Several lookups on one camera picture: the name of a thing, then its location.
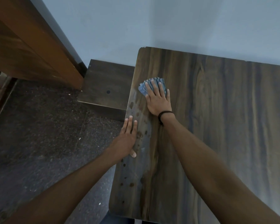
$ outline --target person's left hand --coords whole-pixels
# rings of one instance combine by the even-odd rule
[[[123,127],[119,135],[114,138],[108,150],[112,151],[113,155],[117,159],[122,159],[130,154],[133,158],[136,157],[135,151],[132,149],[136,142],[137,134],[137,120],[134,121],[134,127],[132,129],[133,116],[126,118]]]

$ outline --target finger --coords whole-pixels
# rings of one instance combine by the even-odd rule
[[[129,121],[127,123],[127,131],[126,133],[131,133],[133,123],[133,116],[129,116]]]
[[[160,88],[160,95],[161,95],[161,97],[166,98],[166,97],[165,97],[164,88],[163,88],[163,86],[162,86],[162,83],[161,83],[161,82],[159,82],[159,88]]]
[[[122,129],[121,129],[121,131],[120,131],[119,134],[124,134],[125,131],[127,130],[127,122],[128,122],[128,120],[129,120],[128,118],[126,118],[126,119],[124,120],[123,127],[122,127]]]
[[[132,135],[134,135],[134,136],[136,136],[136,134],[137,134],[137,127],[138,127],[138,121],[135,120],[133,130],[132,130]]]
[[[133,157],[133,158],[135,158],[135,157],[137,156],[137,154],[135,153],[134,150],[131,150],[131,151],[130,151],[130,156]]]
[[[160,97],[161,95],[159,92],[159,88],[153,79],[151,80],[151,84],[153,85],[153,91],[155,92],[155,95]]]
[[[167,101],[170,102],[170,91],[169,89],[167,89],[167,96],[166,96]]]
[[[150,96],[148,94],[145,95],[146,101],[149,104],[150,103]]]
[[[155,95],[147,82],[145,83],[145,87],[149,96]]]

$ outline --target person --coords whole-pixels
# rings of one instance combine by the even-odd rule
[[[172,111],[169,90],[165,97],[162,86],[159,90],[154,82],[152,84],[154,92],[146,84],[149,111],[155,116]],[[186,176],[220,223],[280,223],[280,216],[256,197],[212,149],[183,127],[173,113],[162,114],[161,121]],[[133,127],[132,123],[130,116],[124,121],[119,136],[101,155],[21,207],[6,223],[65,222],[110,167],[129,154],[135,157],[132,148],[138,123],[135,120]],[[108,213],[103,222],[123,223],[123,220]]]

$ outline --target hand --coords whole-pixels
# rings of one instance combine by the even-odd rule
[[[160,91],[154,80],[151,80],[151,84],[153,85],[154,91],[151,90],[147,82],[145,83],[148,92],[145,98],[149,111],[155,116],[158,116],[163,111],[172,111],[169,90],[167,90],[167,97],[165,97],[164,89],[161,86],[162,83],[159,82]]]
[[[132,148],[136,142],[138,122],[137,120],[134,121],[133,130],[132,122],[132,116],[125,119],[119,135],[114,138],[110,146],[106,149],[106,151],[111,152],[114,158],[118,161],[126,157],[128,154],[130,154],[133,158],[136,157],[136,153],[132,150]]]

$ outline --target black bracelet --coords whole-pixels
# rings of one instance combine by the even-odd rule
[[[159,119],[159,122],[162,126],[164,126],[164,124],[162,123],[161,121],[161,116],[164,114],[164,113],[173,113],[172,111],[162,111],[159,115],[158,115],[158,119]]]

